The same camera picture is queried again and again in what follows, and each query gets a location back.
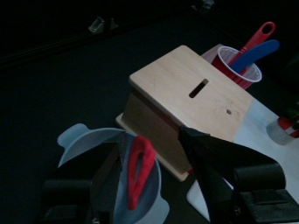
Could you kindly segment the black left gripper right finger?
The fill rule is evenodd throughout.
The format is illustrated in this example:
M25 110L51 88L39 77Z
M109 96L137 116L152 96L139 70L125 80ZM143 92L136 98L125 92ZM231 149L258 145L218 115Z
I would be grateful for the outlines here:
M275 161L248 147L180 127L184 149L208 208L210 224L267 224L254 195L275 189Z

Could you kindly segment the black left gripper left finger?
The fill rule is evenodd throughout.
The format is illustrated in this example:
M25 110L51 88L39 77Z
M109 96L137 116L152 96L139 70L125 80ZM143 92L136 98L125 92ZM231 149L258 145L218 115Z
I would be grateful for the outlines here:
M92 179L89 202L95 224L113 224L117 184L123 170L121 144L109 138L101 144L107 157Z

